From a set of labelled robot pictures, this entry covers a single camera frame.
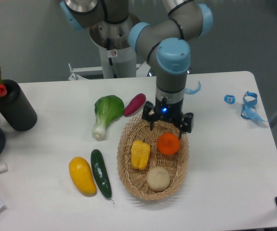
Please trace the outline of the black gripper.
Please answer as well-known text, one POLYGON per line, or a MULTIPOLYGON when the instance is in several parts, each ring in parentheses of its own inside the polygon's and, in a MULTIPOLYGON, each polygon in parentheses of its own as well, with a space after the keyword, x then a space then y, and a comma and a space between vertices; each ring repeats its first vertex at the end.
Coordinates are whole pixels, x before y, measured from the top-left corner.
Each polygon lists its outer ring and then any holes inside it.
POLYGON ((156 94, 155 104, 147 101, 143 108, 142 119, 150 123, 150 131, 158 120, 173 124, 179 129, 179 139, 183 133, 191 133, 194 114, 183 113, 184 94, 156 94))

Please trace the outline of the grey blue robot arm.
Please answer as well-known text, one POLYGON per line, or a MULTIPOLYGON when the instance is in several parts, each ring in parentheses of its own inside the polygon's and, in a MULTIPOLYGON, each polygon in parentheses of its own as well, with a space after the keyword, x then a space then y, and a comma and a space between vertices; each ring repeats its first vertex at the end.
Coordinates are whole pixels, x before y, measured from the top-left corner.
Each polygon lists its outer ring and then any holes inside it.
POLYGON ((180 133, 191 132, 193 114, 182 113, 190 66, 189 41, 207 33, 213 14, 192 0, 165 0, 168 19, 156 26, 141 22, 126 0, 63 0, 71 26, 89 29, 98 46, 104 78, 135 77, 140 56, 156 75, 155 103, 146 103, 143 119, 172 123, 180 133))

